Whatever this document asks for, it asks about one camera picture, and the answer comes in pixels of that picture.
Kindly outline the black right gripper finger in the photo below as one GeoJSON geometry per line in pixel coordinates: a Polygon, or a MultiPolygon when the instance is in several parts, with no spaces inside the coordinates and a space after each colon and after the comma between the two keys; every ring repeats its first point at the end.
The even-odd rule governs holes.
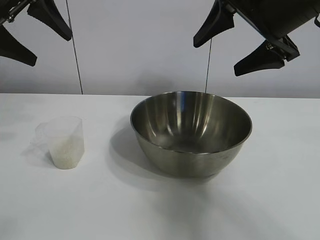
{"type": "Polygon", "coordinates": [[[193,37],[193,46],[199,48],[216,35],[232,29],[235,8],[229,3],[214,3],[206,20],[193,37]]]}
{"type": "Polygon", "coordinates": [[[234,65],[234,74],[242,76],[256,71],[284,67],[284,60],[273,49],[272,44],[264,41],[252,53],[234,65]]]}

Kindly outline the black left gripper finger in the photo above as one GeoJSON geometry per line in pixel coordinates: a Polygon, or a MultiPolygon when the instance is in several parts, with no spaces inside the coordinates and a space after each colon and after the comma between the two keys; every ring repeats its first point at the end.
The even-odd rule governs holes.
{"type": "Polygon", "coordinates": [[[18,42],[3,25],[0,26],[0,55],[32,67],[37,61],[37,56],[18,42]]]}
{"type": "Polygon", "coordinates": [[[63,19],[53,0],[34,0],[30,3],[27,14],[50,27],[66,41],[72,39],[72,30],[63,19]]]}

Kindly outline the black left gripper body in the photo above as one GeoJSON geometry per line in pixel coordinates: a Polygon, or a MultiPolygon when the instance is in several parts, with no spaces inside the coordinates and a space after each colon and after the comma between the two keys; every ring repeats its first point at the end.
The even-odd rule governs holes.
{"type": "Polygon", "coordinates": [[[0,24],[12,23],[15,17],[33,0],[0,0],[0,24]]]}

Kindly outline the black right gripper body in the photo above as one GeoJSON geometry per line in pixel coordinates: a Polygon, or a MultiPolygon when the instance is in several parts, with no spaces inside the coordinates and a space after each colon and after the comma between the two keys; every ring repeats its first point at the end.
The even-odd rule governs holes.
{"type": "Polygon", "coordinates": [[[320,14],[318,0],[219,0],[218,5],[240,15],[287,61],[300,55],[289,33],[320,14]]]}

